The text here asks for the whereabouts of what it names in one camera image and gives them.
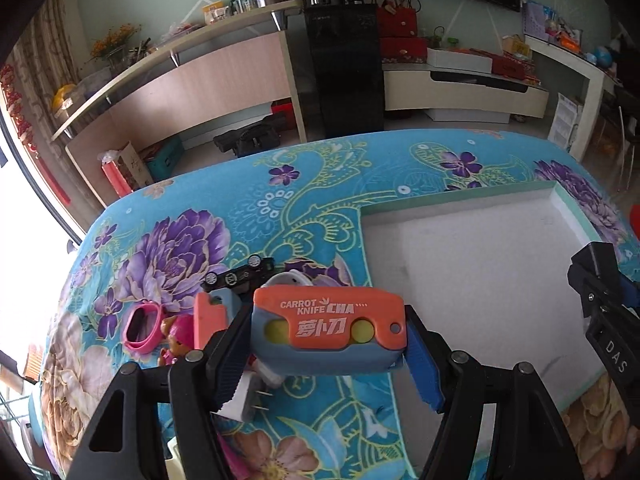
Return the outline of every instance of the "black toy car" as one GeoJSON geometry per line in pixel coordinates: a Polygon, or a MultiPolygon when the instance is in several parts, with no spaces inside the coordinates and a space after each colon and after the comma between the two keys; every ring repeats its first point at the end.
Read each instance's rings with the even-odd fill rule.
{"type": "Polygon", "coordinates": [[[202,289],[205,292],[211,292],[217,288],[235,288],[245,283],[249,283],[249,288],[258,288],[273,275],[274,269],[273,258],[263,258],[258,254],[252,254],[243,266],[221,274],[208,272],[202,282],[202,289]]]}

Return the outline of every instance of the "purple flower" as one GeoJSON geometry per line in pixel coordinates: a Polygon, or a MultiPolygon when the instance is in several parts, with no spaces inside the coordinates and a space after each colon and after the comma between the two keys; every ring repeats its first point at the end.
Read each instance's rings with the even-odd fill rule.
{"type": "Polygon", "coordinates": [[[95,237],[94,249],[100,248],[101,246],[105,245],[109,240],[111,240],[111,235],[116,230],[116,227],[118,227],[118,224],[114,224],[110,227],[108,225],[105,225],[100,230],[97,237],[95,237]]]}
{"type": "Polygon", "coordinates": [[[71,277],[71,286],[82,286],[89,281],[91,277],[91,268],[98,261],[98,253],[86,254],[80,263],[74,275],[71,277]]]}
{"type": "Polygon", "coordinates": [[[554,160],[536,162],[534,174],[540,180],[556,180],[574,197],[582,212],[590,220],[600,237],[613,243],[623,243],[628,238],[616,209],[583,176],[554,160]]]}
{"type": "Polygon", "coordinates": [[[353,279],[346,262],[339,254],[334,262],[325,267],[308,258],[296,258],[284,264],[284,270],[296,269],[306,274],[314,285],[318,286],[351,286],[353,279]]]}
{"type": "Polygon", "coordinates": [[[112,287],[109,287],[106,294],[99,296],[94,301],[94,310],[102,315],[98,322],[98,337],[107,339],[107,332],[110,337],[113,337],[118,326],[116,314],[122,310],[122,302],[116,300],[112,287]]]}
{"type": "Polygon", "coordinates": [[[269,179],[269,184],[272,186],[276,186],[277,184],[288,186],[292,180],[296,180],[300,176],[300,172],[289,164],[285,164],[280,168],[271,168],[269,174],[273,175],[269,179]]]}
{"type": "Polygon", "coordinates": [[[156,222],[136,244],[114,282],[119,301],[151,300],[169,312],[190,310],[207,272],[222,272],[220,262],[231,236],[222,219],[189,209],[173,222],[156,222]]]}
{"type": "Polygon", "coordinates": [[[444,160],[440,165],[447,170],[453,170],[452,173],[460,178],[469,178],[471,173],[480,173],[482,170],[482,164],[474,162],[476,156],[473,153],[462,152],[458,157],[452,152],[442,152],[440,156],[444,160]]]}
{"type": "MultiPolygon", "coordinates": [[[[482,184],[480,184],[477,180],[472,180],[466,185],[467,189],[473,189],[475,187],[482,187],[482,184]]],[[[445,189],[444,191],[459,191],[460,189],[462,188],[454,186],[453,184],[447,184],[447,189],[445,189]]]]}

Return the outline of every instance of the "floral tablecloth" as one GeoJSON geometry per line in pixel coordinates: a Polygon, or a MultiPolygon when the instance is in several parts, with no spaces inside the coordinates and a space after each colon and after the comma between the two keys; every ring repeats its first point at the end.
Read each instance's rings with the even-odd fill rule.
{"type": "MultiPolygon", "coordinates": [[[[66,472],[115,371],[154,366],[121,328],[142,300],[190,312],[206,272],[273,256],[319,285],[370,285],[362,206],[407,196],[557,180],[621,270],[640,280],[638,240],[594,180],[549,142],[487,130],[405,130],[343,137],[226,162],[126,196],[79,249],[47,337],[42,415],[47,449],[66,472]]],[[[251,423],[219,420],[254,478],[410,478],[388,375],[288,378],[251,423]]],[[[173,436],[168,406],[159,409],[173,436]]],[[[480,478],[486,461],[474,466],[480,478]]]]}

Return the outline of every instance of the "flower vase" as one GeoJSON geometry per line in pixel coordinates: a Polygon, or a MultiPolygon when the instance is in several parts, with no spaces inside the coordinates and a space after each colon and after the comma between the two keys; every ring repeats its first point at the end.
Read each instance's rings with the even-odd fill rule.
{"type": "Polygon", "coordinates": [[[116,77],[128,68],[129,58],[126,53],[126,45],[121,45],[104,57],[109,62],[112,77],[116,77]]]}

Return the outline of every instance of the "curtain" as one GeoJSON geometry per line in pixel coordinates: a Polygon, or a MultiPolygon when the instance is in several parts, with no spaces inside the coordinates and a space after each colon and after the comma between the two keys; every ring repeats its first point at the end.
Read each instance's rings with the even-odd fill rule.
{"type": "MultiPolygon", "coordinates": [[[[68,139],[59,136],[56,140],[51,137],[58,129],[51,111],[51,102],[61,86],[78,83],[79,76],[64,25],[64,3],[62,0],[46,0],[40,10],[27,25],[25,31],[14,46],[15,75],[22,86],[22,97],[30,108],[33,117],[33,129],[37,131],[47,147],[54,155],[55,161],[69,177],[72,185],[79,193],[69,194],[81,196],[85,204],[93,212],[93,219],[103,211],[102,205],[88,188],[69,156],[65,145],[68,139]]],[[[39,150],[42,152],[42,141],[39,150]]],[[[75,217],[73,207],[67,209],[75,217]]]]}

